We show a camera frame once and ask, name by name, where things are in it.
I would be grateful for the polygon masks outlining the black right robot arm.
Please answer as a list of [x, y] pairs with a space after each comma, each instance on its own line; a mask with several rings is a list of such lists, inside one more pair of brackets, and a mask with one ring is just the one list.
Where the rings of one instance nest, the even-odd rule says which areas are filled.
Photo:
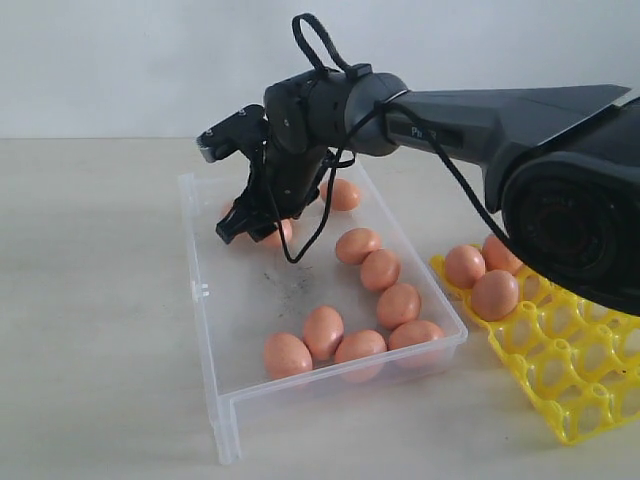
[[412, 91], [389, 73], [308, 71], [197, 142], [208, 162], [238, 152], [250, 163], [216, 227], [225, 242], [261, 240], [300, 216], [343, 152], [407, 147], [449, 169], [478, 166], [484, 193], [471, 203], [533, 271], [603, 307], [639, 311], [639, 102], [625, 87]]

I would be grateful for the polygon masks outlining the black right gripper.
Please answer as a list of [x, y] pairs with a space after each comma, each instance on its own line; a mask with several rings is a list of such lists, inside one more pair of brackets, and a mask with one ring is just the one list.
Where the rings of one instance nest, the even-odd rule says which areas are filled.
[[215, 232], [225, 244], [241, 234], [258, 243], [276, 231], [278, 221], [299, 218], [319, 196], [319, 183], [319, 167], [281, 170], [251, 165], [246, 187]]

